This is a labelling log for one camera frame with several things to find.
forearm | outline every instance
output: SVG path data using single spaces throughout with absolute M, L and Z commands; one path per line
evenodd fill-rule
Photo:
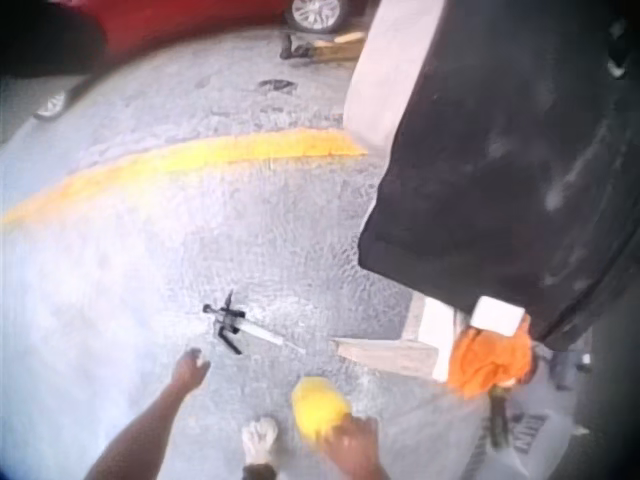
M 186 392 L 169 384 L 156 400 L 109 444 L 87 480 L 153 480 L 164 459 L 173 420 Z
M 356 475 L 350 480 L 389 480 L 389 475 L 381 464 L 376 465 L 369 472 Z

yellow painted line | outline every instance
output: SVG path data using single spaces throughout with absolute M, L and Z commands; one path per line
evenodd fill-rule
M 359 157 L 366 151 L 342 130 L 296 129 L 282 132 L 193 140 L 126 156 L 108 165 L 75 173 L 10 209 L 2 226 L 36 220 L 94 198 L 120 185 L 136 183 L 173 172 L 220 167 L 239 162 L 301 159 L 308 157 Z

dark stain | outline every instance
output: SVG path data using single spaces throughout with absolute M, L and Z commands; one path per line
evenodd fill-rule
M 209 85 L 210 82 L 211 82 L 211 75 L 207 75 L 206 77 L 202 77 L 200 80 L 196 82 L 195 88 L 197 90 L 200 90 L 206 87 L 207 85 Z
M 289 80 L 283 80 L 281 78 L 270 78 L 269 80 L 262 80 L 258 82 L 258 90 L 262 92 L 280 92 L 286 95 L 291 95 L 298 88 L 298 84 Z
M 230 112 L 218 112 L 216 110 L 211 109 L 209 111 L 209 113 L 211 115 L 213 115 L 214 117 L 224 117 L 224 118 L 229 118 L 231 116 Z

wood plank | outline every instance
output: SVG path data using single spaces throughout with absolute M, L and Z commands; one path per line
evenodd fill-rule
M 334 338 L 338 355 L 369 368 L 410 377 L 432 379 L 438 350 L 412 340 Z

yellow object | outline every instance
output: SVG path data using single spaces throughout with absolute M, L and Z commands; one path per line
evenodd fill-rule
M 291 393 L 293 415 L 302 437 L 311 444 L 331 432 L 351 413 L 351 405 L 323 377 L 304 377 Z

